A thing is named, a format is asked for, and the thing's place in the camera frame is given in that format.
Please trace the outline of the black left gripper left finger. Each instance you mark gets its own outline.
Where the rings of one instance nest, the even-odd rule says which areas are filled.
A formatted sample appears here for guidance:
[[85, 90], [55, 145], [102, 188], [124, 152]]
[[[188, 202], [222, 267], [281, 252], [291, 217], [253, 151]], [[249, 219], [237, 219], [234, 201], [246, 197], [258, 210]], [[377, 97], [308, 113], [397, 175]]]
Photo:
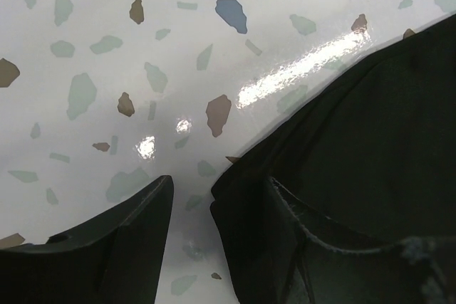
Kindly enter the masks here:
[[45, 244], [1, 250], [1, 302], [154, 303], [173, 196], [161, 176]]

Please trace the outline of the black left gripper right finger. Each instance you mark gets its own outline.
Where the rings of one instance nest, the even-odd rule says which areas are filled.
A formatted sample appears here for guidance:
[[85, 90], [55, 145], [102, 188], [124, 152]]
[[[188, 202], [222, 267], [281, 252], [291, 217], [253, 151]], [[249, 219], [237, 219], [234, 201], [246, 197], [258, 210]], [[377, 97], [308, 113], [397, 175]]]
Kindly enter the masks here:
[[455, 238], [375, 240], [273, 177], [219, 179], [217, 225], [240, 303], [453, 303]]

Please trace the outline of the black t-shirt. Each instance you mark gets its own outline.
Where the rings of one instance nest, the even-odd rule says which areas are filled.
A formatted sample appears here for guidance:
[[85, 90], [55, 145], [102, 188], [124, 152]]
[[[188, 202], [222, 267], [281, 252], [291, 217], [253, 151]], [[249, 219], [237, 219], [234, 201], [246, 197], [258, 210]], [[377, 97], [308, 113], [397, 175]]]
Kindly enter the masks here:
[[279, 181], [338, 223], [381, 241], [455, 234], [455, 18], [349, 68], [235, 162], [217, 203]]

